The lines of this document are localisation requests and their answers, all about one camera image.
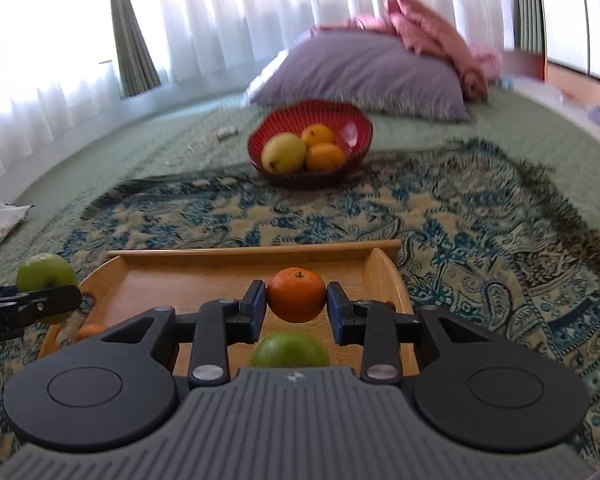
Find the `small green apple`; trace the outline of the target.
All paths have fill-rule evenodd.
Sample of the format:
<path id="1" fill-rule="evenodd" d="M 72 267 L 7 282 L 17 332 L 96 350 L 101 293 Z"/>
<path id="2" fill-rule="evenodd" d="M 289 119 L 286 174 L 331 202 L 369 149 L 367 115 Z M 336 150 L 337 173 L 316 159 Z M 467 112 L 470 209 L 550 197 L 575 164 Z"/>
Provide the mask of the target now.
<path id="1" fill-rule="evenodd" d="M 17 292 L 36 292 L 50 288 L 76 286 L 76 274 L 70 264 L 56 254 L 37 254 L 18 269 Z"/>

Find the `small orange tangerine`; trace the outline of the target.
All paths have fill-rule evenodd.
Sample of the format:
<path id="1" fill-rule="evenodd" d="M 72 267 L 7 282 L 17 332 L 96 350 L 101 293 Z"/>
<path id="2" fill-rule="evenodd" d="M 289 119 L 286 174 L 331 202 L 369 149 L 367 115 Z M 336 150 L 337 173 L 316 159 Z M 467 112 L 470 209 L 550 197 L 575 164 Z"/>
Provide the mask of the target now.
<path id="1" fill-rule="evenodd" d="M 326 285 L 314 272 L 296 266 L 286 268 L 268 281 L 266 301 L 272 312 L 283 321 L 310 322 L 324 309 Z"/>

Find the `large green apple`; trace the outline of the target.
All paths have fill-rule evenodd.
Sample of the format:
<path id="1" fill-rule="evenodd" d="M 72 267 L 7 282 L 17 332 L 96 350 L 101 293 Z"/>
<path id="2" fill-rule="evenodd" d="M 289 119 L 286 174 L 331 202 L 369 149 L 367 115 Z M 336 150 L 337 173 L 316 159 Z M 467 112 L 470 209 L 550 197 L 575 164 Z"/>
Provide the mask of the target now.
<path id="1" fill-rule="evenodd" d="M 266 335 L 254 348 L 249 365 L 267 368 L 306 368 L 330 365 L 329 353 L 315 338 L 298 332 Z"/>

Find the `large orange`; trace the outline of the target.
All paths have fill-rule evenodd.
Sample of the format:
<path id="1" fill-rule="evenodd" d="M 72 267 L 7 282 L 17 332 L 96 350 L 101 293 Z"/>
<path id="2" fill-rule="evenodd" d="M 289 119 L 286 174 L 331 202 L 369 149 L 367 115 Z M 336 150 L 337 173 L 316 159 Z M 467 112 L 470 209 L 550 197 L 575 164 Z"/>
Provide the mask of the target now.
<path id="1" fill-rule="evenodd" d="M 80 342 L 87 338 L 91 338 L 102 333 L 105 330 L 105 327 L 97 324 L 97 323 L 85 323 L 80 329 L 76 332 L 76 338 L 74 338 L 74 342 Z"/>

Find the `wooden serving tray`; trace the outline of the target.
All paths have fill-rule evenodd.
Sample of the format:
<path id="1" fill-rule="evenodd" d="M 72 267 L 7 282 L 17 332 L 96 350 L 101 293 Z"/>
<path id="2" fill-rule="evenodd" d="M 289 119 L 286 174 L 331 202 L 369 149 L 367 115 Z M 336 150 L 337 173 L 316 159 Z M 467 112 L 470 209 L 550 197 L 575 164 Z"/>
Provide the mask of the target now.
<path id="1" fill-rule="evenodd" d="M 193 313 L 205 302 L 239 299 L 254 280 L 268 282 L 298 266 L 337 282 L 352 300 L 376 300 L 410 314 L 412 302 L 396 268 L 398 240 L 270 247 L 113 250 L 80 285 L 91 311 L 50 328 L 41 356 L 73 344 L 82 325 L 114 326 L 152 307 Z"/>

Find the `patterned teal beige throw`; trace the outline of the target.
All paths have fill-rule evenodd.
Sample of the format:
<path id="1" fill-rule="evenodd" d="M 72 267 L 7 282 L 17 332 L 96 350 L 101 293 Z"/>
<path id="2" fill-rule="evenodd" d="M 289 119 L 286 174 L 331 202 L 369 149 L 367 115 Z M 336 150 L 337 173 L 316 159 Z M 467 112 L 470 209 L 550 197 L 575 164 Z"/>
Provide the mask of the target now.
<path id="1" fill-rule="evenodd" d="M 0 260 L 0 284 L 53 252 L 85 278 L 119 249 L 398 240 L 415 308 L 467 318 L 576 372 L 590 408 L 574 449 L 600 467 L 600 233 L 545 168 L 477 139 L 380 153 L 341 188 L 274 188 L 244 165 L 126 181 Z"/>

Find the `yellow mango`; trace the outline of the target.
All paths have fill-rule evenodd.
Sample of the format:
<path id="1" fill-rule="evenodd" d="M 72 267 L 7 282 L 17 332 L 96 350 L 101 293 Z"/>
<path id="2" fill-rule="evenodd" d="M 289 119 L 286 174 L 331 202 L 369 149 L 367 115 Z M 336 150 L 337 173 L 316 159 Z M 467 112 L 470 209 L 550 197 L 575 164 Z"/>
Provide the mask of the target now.
<path id="1" fill-rule="evenodd" d="M 283 176 L 297 172 L 306 159 L 306 144 L 300 136 L 283 132 L 266 142 L 262 153 L 262 167 L 269 174 Z"/>

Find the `green quilted bedspread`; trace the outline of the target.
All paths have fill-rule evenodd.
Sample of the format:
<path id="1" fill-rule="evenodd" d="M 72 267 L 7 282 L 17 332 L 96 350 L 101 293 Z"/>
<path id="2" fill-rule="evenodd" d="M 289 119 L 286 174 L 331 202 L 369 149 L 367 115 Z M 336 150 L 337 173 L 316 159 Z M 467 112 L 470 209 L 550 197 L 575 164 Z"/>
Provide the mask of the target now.
<path id="1" fill-rule="evenodd" d="M 530 86 L 520 80 L 512 91 L 491 89 L 488 102 L 471 105 L 471 121 L 461 124 L 373 114 L 372 149 L 487 140 L 514 159 L 552 168 L 559 192 L 600 230 L 600 128 L 585 110 L 560 102 L 555 90 L 532 96 Z M 12 198 L 32 208 L 0 246 L 0 285 L 13 282 L 30 255 L 60 252 L 82 211 L 121 181 L 248 162 L 248 136 L 264 116 L 228 94 L 143 119 L 82 148 Z"/>

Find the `red fruit bowl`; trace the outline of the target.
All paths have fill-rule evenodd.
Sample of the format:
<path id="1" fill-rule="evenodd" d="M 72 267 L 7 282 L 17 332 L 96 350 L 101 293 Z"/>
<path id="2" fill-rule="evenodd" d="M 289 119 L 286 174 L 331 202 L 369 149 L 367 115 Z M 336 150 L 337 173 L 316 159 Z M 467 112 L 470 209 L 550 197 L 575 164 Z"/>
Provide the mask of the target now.
<path id="1" fill-rule="evenodd" d="M 358 170 L 373 126 L 355 106 L 306 101 L 274 110 L 248 140 L 253 166 L 280 185 L 319 185 Z"/>

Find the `orange in bowl rear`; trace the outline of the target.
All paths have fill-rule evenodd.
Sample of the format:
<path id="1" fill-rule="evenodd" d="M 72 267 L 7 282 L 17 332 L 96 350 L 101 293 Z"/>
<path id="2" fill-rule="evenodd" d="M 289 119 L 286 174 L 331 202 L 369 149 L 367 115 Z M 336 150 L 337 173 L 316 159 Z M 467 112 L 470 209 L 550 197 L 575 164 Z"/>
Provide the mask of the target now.
<path id="1" fill-rule="evenodd" d="M 314 144 L 334 142 L 335 133 L 329 126 L 324 124 L 312 124 L 302 130 L 300 138 L 309 148 Z"/>

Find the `purple pillow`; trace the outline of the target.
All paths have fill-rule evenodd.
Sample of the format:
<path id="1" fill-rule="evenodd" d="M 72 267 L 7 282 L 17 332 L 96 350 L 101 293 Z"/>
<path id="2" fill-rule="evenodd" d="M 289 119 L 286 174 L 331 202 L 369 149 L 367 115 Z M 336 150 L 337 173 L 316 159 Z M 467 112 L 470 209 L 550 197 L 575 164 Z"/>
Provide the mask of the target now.
<path id="1" fill-rule="evenodd" d="M 257 106 L 322 100 L 437 122 L 470 119 L 448 62 L 407 51 L 399 38 L 352 30 L 321 32 L 279 52 L 246 99 Z"/>

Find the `green curtain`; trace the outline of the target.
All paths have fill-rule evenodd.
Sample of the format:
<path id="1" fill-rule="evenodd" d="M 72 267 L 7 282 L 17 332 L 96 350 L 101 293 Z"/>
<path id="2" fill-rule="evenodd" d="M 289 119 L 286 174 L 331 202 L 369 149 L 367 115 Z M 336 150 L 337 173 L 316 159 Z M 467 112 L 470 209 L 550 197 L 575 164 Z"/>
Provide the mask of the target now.
<path id="1" fill-rule="evenodd" d="M 543 0 L 514 0 L 514 36 L 517 50 L 545 53 Z"/>
<path id="2" fill-rule="evenodd" d="M 131 0 L 110 0 L 121 93 L 125 99 L 160 86 Z"/>

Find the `white sheer curtain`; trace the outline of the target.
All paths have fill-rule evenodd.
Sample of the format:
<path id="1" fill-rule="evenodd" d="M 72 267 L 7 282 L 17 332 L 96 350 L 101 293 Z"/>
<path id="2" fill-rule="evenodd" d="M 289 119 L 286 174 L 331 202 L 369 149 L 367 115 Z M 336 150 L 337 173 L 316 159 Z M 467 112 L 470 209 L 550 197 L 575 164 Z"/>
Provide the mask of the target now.
<path id="1" fill-rule="evenodd" d="M 471 44 L 514 42 L 514 0 L 422 0 Z M 272 58 L 384 0 L 131 0 L 162 84 Z M 0 0 L 0 177 L 124 100 L 110 0 Z"/>

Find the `pink blanket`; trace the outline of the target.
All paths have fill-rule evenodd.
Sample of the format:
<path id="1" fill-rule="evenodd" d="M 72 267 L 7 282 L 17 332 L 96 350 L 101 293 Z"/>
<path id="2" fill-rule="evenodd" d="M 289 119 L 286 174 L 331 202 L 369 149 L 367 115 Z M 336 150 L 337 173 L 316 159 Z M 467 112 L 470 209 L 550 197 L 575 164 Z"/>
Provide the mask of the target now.
<path id="1" fill-rule="evenodd" d="M 488 98 L 488 77 L 475 52 L 449 21 L 420 0 L 384 0 L 380 18 L 360 14 L 342 25 L 313 26 L 310 35 L 345 30 L 399 38 L 408 52 L 450 63 L 468 101 Z"/>

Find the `green curtain right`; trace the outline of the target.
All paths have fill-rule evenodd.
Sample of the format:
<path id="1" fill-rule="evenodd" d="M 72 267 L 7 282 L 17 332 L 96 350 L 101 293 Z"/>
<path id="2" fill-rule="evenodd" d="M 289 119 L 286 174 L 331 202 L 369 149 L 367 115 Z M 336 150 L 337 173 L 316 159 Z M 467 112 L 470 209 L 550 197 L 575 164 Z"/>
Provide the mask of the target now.
<path id="1" fill-rule="evenodd" d="M 514 0 L 514 36 L 517 50 L 545 53 L 543 0 Z"/>

